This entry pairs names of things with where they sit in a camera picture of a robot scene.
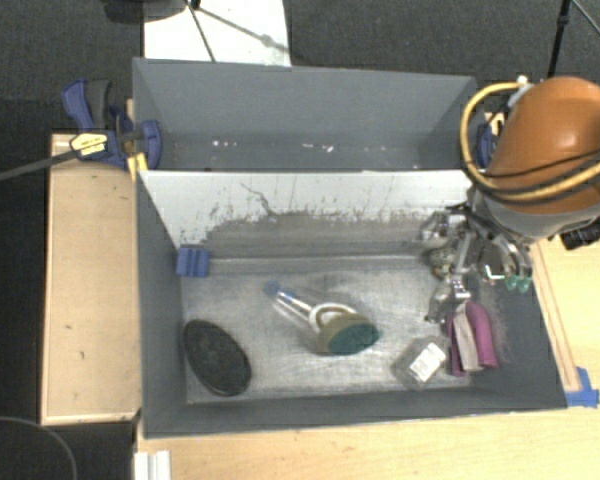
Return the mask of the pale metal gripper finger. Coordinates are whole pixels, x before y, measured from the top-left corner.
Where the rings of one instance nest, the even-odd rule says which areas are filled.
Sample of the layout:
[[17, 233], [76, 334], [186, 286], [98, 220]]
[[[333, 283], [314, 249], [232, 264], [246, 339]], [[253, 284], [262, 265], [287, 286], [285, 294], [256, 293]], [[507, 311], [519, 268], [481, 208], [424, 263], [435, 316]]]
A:
[[470, 298], [471, 292], [464, 277], [448, 277], [439, 281], [429, 301], [426, 321], [441, 322], [448, 311]]

